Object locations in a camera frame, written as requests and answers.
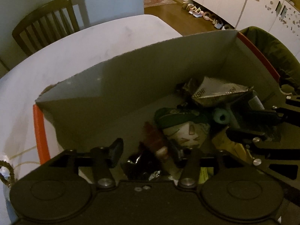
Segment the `cardboard box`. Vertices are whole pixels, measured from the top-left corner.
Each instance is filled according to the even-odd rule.
[[[152,122],[157,109],[176,107],[183,101],[173,94],[175,85],[204,76],[254,86],[266,109],[285,101],[278,73],[238,31],[164,41],[101,62],[41,94],[34,106],[41,163],[50,158],[51,145],[43,114],[55,127],[63,149],[88,152],[120,137],[124,161],[143,140],[144,122]]]

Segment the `green cloth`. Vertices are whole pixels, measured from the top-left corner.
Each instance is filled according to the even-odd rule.
[[[270,33],[255,26],[240,31],[268,59],[280,75],[279,85],[290,85],[300,95],[300,63],[295,56]]]
[[[188,121],[196,124],[209,124],[209,113],[207,111],[182,110],[173,108],[161,108],[154,114],[154,121],[160,129],[179,125]]]

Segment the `wooden floor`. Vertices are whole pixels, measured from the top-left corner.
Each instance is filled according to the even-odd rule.
[[[144,12],[159,17],[181,35],[217,30],[210,21],[196,18],[183,10],[179,3],[146,7]]]

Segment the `cartoon face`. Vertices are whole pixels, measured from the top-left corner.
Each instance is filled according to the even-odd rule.
[[[164,135],[169,139],[176,140],[181,146],[200,147],[208,136],[209,124],[196,124],[192,121],[175,125],[163,130]]]

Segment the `patterned rug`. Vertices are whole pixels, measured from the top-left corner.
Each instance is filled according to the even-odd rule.
[[[153,7],[165,4],[176,3],[173,0],[144,0],[144,7]]]

